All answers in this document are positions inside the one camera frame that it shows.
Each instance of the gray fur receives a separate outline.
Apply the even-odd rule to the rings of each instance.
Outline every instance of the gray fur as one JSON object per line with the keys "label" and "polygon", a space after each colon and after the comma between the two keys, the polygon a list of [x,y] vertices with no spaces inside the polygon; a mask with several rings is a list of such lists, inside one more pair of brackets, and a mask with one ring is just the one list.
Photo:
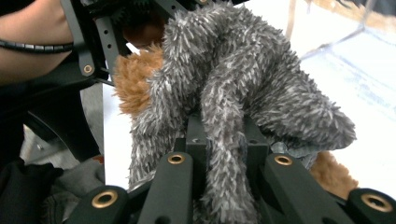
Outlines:
{"label": "gray fur", "polygon": [[239,151],[245,115],[307,166],[318,151],[355,139],[352,121],[300,70],[281,31],[244,7],[218,3],[178,14],[165,27],[163,57],[148,81],[151,104],[133,124],[130,186],[155,170],[199,105],[213,147],[196,223],[258,223]]}

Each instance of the black cable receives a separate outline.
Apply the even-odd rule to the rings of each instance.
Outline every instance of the black cable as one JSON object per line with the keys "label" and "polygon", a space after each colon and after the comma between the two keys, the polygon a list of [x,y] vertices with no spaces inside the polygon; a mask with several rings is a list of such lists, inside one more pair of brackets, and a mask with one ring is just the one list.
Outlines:
{"label": "black cable", "polygon": [[73,49],[73,43],[62,45],[31,45],[16,42],[9,42],[0,39],[0,47],[4,49],[12,49],[21,52],[36,54],[54,54],[63,53]]}

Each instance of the brown fur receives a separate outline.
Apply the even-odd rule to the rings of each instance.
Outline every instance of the brown fur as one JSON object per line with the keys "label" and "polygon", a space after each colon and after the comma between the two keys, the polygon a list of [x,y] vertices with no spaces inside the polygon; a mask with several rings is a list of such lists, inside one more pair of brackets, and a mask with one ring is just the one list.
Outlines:
{"label": "brown fur", "polygon": [[[146,82],[152,72],[163,66],[163,51],[152,46],[140,56],[133,54],[127,58],[119,57],[115,75],[116,94],[121,99],[122,113],[133,118],[149,104],[149,84]],[[320,152],[311,168],[312,176],[327,191],[347,198],[348,193],[358,186],[348,169],[338,163],[330,152]]]}
{"label": "brown fur", "polygon": [[149,105],[146,79],[162,66],[163,50],[158,46],[151,46],[148,51],[141,50],[140,56],[131,54],[117,59],[114,83],[116,95],[121,99],[122,113],[134,118]]}
{"label": "brown fur", "polygon": [[329,151],[318,154],[310,171],[324,189],[343,199],[347,199],[348,193],[358,187],[358,181],[349,175],[348,169],[338,163]]}

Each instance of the white floor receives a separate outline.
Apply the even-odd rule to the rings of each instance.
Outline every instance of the white floor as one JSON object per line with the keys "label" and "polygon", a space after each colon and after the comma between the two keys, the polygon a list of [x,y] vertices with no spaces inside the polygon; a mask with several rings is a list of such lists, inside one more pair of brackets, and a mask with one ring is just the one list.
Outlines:
{"label": "white floor", "polygon": [[[300,56],[321,44],[352,33],[358,24],[297,1],[292,47]],[[289,0],[251,0],[256,15],[279,28],[288,22]],[[361,188],[377,189],[396,198],[396,38],[364,32],[302,62],[318,87],[356,124],[358,140],[334,152]],[[130,119],[119,111],[119,99],[104,86],[106,183],[128,187]]]}

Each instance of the plush toy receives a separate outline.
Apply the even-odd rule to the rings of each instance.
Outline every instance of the plush toy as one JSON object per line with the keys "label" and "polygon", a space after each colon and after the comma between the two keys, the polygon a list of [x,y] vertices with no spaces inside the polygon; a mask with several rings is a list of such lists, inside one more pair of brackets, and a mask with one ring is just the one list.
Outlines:
{"label": "plush toy", "polygon": [[258,223],[245,175],[244,116],[274,152],[299,158],[325,189],[356,188],[346,168],[338,177],[350,185],[329,182],[342,166],[319,153],[352,143],[354,124],[300,69],[281,31],[244,7],[218,3],[177,14],[161,48],[119,58],[115,84],[120,109],[133,120],[131,189],[184,136],[189,113],[201,111],[212,148],[196,223]]}

